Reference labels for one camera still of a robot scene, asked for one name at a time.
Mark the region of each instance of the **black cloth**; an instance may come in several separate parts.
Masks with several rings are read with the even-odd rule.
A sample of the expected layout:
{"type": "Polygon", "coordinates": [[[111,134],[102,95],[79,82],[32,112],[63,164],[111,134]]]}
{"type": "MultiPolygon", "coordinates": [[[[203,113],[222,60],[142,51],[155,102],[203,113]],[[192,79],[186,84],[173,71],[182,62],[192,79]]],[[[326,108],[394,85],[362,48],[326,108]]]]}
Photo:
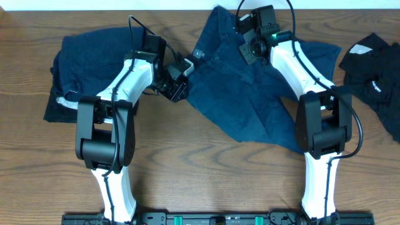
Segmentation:
{"type": "Polygon", "coordinates": [[[351,49],[339,65],[346,72],[344,85],[376,112],[393,139],[400,142],[400,45],[390,46],[372,33],[351,49]],[[359,46],[370,51],[351,53],[359,46]]]}
{"type": "MultiPolygon", "coordinates": [[[[133,33],[134,49],[141,49],[146,33],[142,27],[134,27],[133,33]]],[[[106,89],[121,72],[124,56],[130,50],[132,41],[128,27],[64,37],[51,68],[52,88],[43,119],[76,123],[80,98],[95,96],[106,89]]]]}
{"type": "MultiPolygon", "coordinates": [[[[191,55],[195,70],[188,82],[189,103],[236,141],[278,144],[303,150],[294,136],[294,121],[281,96],[297,100],[282,74],[271,65],[247,65],[238,49],[235,15],[215,7],[191,55]]],[[[316,69],[332,80],[340,47],[303,42],[301,49],[316,69]]]]}

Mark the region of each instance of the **brown tabletop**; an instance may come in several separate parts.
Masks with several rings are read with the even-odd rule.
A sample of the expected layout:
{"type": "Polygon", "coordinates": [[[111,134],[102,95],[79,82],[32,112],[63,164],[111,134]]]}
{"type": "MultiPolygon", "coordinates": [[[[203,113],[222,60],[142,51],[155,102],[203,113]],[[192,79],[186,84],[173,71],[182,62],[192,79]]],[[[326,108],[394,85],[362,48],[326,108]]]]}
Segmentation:
{"type": "MultiPolygon", "coordinates": [[[[0,21],[0,224],[60,224],[66,212],[103,210],[98,184],[74,152],[75,124],[43,120],[49,68],[63,37],[127,26],[134,15],[184,55],[191,53],[210,11],[7,12],[0,21]]],[[[283,29],[289,11],[276,12],[283,29]]],[[[400,41],[399,10],[297,10],[297,36],[336,44],[338,59],[371,32],[400,41]]],[[[335,70],[334,82],[343,83],[335,70]]],[[[268,211],[297,208],[304,192],[304,156],[272,144],[238,143],[186,101],[141,96],[136,152],[129,166],[141,206],[186,211],[268,211]]],[[[288,108],[296,112],[296,104],[288,108]]],[[[353,98],[365,139],[340,162],[340,211],[372,211],[378,224],[400,220],[400,145],[369,106],[353,98]]],[[[358,141],[353,120],[352,140],[358,141]]]]}

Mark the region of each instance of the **dark blue fabric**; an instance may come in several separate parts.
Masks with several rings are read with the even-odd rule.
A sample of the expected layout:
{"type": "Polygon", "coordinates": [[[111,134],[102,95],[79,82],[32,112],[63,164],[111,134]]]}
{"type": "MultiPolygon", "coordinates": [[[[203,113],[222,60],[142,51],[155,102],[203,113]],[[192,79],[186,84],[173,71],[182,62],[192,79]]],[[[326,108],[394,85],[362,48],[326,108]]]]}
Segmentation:
{"type": "MultiPolygon", "coordinates": [[[[133,33],[134,49],[141,49],[146,33],[142,27],[134,27],[133,33]]],[[[76,110],[58,104],[56,99],[64,97],[78,102],[83,95],[95,96],[106,89],[121,72],[124,56],[130,50],[132,41],[128,27],[64,37],[51,68],[53,86],[44,120],[75,123],[76,110]]]]}
{"type": "MultiPolygon", "coordinates": [[[[294,121],[281,96],[297,100],[281,73],[255,62],[247,65],[238,47],[243,36],[233,29],[235,15],[218,6],[212,11],[190,56],[195,71],[189,78],[189,103],[233,139],[273,143],[297,153],[294,121]]],[[[301,48],[318,71],[332,80],[340,47],[303,42],[301,48]]]]}

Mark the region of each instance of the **folded cloth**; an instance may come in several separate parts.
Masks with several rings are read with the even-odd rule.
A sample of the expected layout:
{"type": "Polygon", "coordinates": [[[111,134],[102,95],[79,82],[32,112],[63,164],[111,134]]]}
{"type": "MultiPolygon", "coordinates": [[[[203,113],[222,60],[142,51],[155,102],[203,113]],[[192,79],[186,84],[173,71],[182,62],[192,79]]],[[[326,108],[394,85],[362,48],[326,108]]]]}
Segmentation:
{"type": "Polygon", "coordinates": [[[339,66],[346,72],[344,85],[400,142],[400,45],[390,46],[372,33],[350,48],[339,66]]]}
{"type": "MultiPolygon", "coordinates": [[[[141,49],[146,33],[142,27],[134,27],[133,33],[134,50],[141,49]]],[[[80,98],[95,96],[106,89],[121,72],[124,56],[130,50],[132,41],[128,27],[64,37],[51,68],[53,82],[44,120],[75,123],[80,98]]]]}
{"type": "MultiPolygon", "coordinates": [[[[235,15],[217,6],[189,56],[195,71],[188,82],[189,103],[236,141],[278,144],[302,153],[294,121],[281,96],[297,101],[282,74],[259,62],[247,65],[238,47],[244,38],[234,30],[235,15]]],[[[303,42],[301,48],[318,71],[332,80],[341,48],[303,42]]]]}

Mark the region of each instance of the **white wall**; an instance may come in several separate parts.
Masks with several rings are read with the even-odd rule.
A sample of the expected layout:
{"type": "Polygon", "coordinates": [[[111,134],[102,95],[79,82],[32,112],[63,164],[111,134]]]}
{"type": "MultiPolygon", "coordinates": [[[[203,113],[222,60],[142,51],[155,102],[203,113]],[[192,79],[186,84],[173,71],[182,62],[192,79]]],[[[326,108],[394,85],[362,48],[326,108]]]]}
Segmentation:
{"type": "MultiPolygon", "coordinates": [[[[14,10],[181,10],[212,9],[221,5],[237,9],[241,0],[0,0],[6,11],[14,10]]],[[[400,9],[400,0],[292,0],[295,9],[400,9]]],[[[242,9],[272,4],[287,9],[286,0],[247,0],[242,9]]]]}

